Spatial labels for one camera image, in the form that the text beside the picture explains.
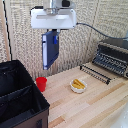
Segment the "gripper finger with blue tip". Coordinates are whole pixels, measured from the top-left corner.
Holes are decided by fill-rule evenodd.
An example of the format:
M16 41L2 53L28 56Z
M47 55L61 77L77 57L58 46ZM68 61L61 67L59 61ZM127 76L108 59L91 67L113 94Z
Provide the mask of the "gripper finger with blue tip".
M57 44L57 42L58 42L58 40L59 40L60 31L54 30L53 32L54 32L54 33L53 33L54 44Z

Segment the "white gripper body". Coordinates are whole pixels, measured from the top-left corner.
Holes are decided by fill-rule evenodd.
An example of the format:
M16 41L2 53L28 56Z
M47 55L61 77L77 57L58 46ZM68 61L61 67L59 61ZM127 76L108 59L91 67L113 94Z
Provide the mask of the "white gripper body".
M34 29L72 29L76 26L76 12L60 9L56 15L47 14L44 9L31 10L31 27Z

